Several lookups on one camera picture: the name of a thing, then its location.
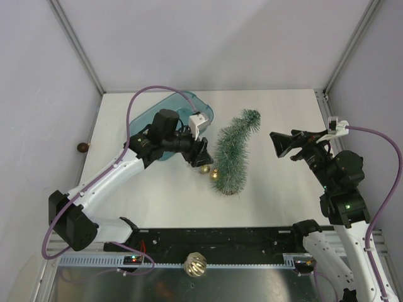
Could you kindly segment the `gold glitter ball ornament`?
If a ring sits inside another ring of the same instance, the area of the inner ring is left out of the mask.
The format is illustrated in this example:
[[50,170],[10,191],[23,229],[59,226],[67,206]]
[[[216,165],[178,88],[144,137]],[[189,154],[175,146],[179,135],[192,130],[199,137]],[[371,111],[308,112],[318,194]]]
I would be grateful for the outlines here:
[[211,180],[217,181],[217,180],[219,179],[219,176],[220,176],[220,174],[219,174],[219,170],[218,170],[218,169],[212,169],[212,170],[210,171],[210,178],[211,178]]

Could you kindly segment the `small frosted christmas tree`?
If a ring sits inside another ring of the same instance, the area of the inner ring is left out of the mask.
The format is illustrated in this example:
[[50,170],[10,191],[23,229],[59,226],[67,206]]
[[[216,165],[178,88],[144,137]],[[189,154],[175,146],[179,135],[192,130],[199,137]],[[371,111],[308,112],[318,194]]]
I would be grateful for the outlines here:
[[218,134],[213,153],[214,169],[217,177],[213,189],[225,196],[239,194],[247,182],[251,135],[261,126],[261,114],[255,109],[244,109],[233,117]]

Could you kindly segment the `gold mirror ball ornament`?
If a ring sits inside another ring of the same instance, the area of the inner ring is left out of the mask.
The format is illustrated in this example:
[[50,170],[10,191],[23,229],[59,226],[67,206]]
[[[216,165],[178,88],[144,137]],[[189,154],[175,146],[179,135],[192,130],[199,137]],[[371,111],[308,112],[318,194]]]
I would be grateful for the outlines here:
[[184,271],[190,277],[202,277],[207,271],[207,260],[199,252],[190,253],[184,262]]

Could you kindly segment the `dark brown ball ornament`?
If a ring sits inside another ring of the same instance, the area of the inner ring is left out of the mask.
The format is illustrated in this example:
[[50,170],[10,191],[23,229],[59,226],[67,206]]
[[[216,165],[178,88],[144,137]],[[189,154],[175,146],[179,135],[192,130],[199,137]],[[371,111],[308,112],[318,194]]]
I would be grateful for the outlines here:
[[89,143],[81,142],[81,143],[79,143],[79,144],[77,145],[76,148],[77,148],[77,151],[78,151],[78,152],[80,152],[80,153],[82,153],[82,154],[85,154],[85,153],[88,152],[89,147],[90,147],[90,144],[89,144]]

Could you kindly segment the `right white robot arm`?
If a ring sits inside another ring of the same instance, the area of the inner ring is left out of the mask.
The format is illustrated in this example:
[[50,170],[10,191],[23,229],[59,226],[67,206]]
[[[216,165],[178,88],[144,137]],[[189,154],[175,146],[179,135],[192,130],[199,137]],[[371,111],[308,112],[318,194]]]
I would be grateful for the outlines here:
[[325,148],[331,139],[350,130],[352,126],[338,124],[322,132],[270,133],[277,157],[297,148],[291,160],[304,160],[323,187],[322,214],[336,231],[348,260],[344,262],[329,245],[315,220],[294,224],[297,233],[290,237],[290,244],[295,251],[308,251],[313,256],[337,301],[398,301],[373,241],[375,219],[357,188],[365,177],[363,158],[349,150],[332,155]]

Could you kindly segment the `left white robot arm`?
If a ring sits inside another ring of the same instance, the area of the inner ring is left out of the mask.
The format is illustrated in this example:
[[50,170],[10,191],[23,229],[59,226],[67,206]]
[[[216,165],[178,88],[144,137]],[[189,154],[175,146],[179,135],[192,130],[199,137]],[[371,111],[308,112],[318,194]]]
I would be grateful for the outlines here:
[[90,181],[63,194],[55,191],[49,197],[49,220],[65,243],[74,251],[85,249],[93,242],[117,242],[125,251],[135,250],[139,236],[129,219],[97,218],[97,207],[118,186],[144,171],[164,153],[179,153],[192,167],[213,163],[206,138],[200,132],[210,125],[205,113],[191,115],[187,126],[179,126],[179,114],[162,109],[152,123],[129,136],[116,158]]

